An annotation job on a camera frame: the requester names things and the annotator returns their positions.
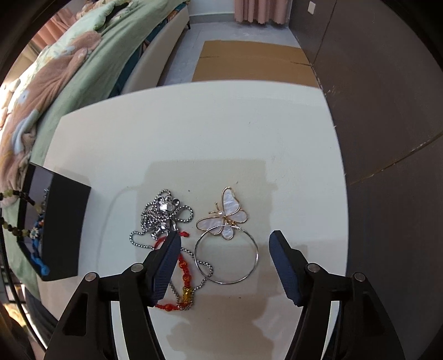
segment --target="pink curtain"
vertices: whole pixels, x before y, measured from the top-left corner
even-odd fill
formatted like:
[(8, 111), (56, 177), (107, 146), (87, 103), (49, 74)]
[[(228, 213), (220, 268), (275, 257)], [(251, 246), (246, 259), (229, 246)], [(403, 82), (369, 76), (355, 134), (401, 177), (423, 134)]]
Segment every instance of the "pink curtain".
[(235, 20), (238, 22), (257, 20), (265, 24), (272, 20), (284, 24), (287, 11), (288, 0), (235, 0)]
[(77, 20), (68, 9), (61, 9), (32, 38), (40, 49), (55, 43)]

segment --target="tiled floor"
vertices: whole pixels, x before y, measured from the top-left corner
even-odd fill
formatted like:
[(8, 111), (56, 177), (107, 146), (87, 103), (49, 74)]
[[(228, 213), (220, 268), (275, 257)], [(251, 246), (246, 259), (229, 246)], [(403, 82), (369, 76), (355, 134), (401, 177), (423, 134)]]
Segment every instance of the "tiled floor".
[(160, 78), (159, 86), (190, 82), (206, 40), (259, 41), (300, 47), (286, 27), (235, 22), (193, 24), (178, 40)]

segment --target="white wall switch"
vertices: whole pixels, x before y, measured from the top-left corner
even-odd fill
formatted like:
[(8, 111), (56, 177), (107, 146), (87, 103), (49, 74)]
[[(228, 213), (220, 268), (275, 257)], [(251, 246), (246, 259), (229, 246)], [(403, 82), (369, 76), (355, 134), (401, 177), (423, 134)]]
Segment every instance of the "white wall switch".
[(309, 5), (307, 7), (307, 12), (310, 13), (311, 15), (313, 15), (314, 14), (314, 10), (315, 10), (315, 3), (310, 1)]

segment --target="silver bolt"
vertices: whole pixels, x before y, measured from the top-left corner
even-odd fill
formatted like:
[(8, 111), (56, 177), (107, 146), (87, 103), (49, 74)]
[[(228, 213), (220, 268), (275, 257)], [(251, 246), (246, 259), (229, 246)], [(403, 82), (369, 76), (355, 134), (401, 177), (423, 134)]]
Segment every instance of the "silver bolt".
[(87, 273), (85, 275), (85, 280), (86, 281), (93, 281), (93, 280), (95, 280), (96, 277), (97, 277), (96, 273)]
[(365, 281), (366, 280), (366, 276), (362, 273), (355, 273), (354, 277), (355, 277), (355, 280), (357, 280), (357, 281)]
[(320, 271), (320, 266), (315, 262), (311, 262), (310, 264), (307, 265), (307, 269), (312, 273), (317, 273)]
[(140, 264), (139, 262), (131, 266), (131, 271), (133, 273), (139, 273), (141, 270), (143, 270), (143, 264)]

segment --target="pink blanket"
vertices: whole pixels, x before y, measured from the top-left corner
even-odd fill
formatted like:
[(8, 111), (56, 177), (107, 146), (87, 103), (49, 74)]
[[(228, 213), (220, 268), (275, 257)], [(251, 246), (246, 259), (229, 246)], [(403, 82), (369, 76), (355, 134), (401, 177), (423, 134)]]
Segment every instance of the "pink blanket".
[[(0, 142), (0, 191), (21, 190), (31, 149), (35, 141), (36, 123), (56, 99), (88, 55), (101, 42), (96, 31), (76, 38), (62, 54), (50, 60), (20, 95), (6, 119)], [(16, 198), (2, 201), (7, 206)]]

